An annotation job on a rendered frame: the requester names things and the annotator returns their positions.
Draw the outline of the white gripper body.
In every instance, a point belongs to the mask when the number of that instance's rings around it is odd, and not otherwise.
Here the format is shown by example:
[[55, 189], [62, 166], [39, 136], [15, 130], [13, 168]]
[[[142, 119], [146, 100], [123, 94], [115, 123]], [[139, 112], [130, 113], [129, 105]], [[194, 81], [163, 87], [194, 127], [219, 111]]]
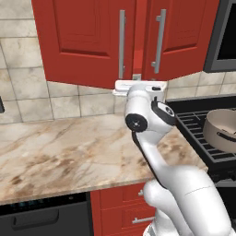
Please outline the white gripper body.
[[126, 96], [128, 90], [133, 85], [146, 85], [151, 87], [159, 87], [161, 90], [164, 90], [167, 87], [167, 83], [165, 81], [116, 80], [115, 88], [112, 91], [112, 94], [115, 96]]

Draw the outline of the wide red cabinet door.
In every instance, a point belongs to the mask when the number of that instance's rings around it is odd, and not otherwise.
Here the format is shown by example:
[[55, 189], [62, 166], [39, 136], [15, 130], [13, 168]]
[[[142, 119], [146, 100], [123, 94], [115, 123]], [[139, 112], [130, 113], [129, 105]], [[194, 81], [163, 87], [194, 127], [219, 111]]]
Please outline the wide red cabinet door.
[[48, 81], [113, 89], [119, 13], [125, 10], [124, 77], [133, 74], [136, 0], [31, 0]]

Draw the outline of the narrow red cabinet door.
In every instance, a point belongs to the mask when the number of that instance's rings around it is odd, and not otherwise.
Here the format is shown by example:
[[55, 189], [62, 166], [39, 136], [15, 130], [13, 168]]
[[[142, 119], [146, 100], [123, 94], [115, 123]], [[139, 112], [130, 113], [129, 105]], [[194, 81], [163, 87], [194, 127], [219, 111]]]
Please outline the narrow red cabinet door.
[[[142, 77], [170, 80], [203, 70], [219, 0], [147, 0]], [[166, 9], [159, 72], [154, 73], [159, 23]]]

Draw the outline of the black stove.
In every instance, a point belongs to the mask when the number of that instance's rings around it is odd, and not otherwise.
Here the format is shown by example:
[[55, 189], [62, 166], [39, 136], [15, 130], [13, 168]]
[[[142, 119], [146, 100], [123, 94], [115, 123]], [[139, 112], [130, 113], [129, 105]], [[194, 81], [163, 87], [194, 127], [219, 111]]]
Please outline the black stove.
[[236, 220], [236, 153], [211, 147], [203, 136], [207, 113], [215, 109], [236, 111], [236, 94], [166, 100], [176, 116], [176, 126], [201, 160], [228, 210]]

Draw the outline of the dark grey microwave oven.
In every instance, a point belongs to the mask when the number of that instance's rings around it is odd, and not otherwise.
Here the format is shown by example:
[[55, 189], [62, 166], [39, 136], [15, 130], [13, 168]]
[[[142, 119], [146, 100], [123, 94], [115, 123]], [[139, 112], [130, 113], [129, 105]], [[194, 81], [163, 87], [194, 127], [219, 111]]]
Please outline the dark grey microwave oven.
[[204, 71], [236, 71], [236, 0], [219, 0]]

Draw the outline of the small red drawer front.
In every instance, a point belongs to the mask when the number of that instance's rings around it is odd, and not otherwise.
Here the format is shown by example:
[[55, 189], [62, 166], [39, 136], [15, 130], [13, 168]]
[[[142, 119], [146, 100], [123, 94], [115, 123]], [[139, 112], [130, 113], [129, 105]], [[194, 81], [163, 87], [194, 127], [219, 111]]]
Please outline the small red drawer front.
[[144, 196], [138, 196], [138, 192], [143, 190], [144, 185], [144, 183], [137, 183], [100, 190], [101, 208], [108, 209], [144, 203]]

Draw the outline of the large red drawer front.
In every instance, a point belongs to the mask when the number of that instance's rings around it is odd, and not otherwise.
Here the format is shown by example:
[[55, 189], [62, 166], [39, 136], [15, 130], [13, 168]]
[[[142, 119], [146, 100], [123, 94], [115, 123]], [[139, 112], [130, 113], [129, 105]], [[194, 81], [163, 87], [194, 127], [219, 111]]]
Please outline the large red drawer front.
[[150, 218], [155, 216], [155, 209], [146, 204], [119, 206], [101, 211], [101, 227], [105, 235], [143, 229], [151, 221], [133, 224], [134, 218]]

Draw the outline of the black dishwasher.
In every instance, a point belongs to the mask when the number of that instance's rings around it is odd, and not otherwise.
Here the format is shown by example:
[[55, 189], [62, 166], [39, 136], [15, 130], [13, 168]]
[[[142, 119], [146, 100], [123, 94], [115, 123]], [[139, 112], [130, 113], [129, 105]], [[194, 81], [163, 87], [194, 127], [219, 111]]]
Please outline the black dishwasher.
[[89, 193], [0, 206], [0, 236], [93, 236]]

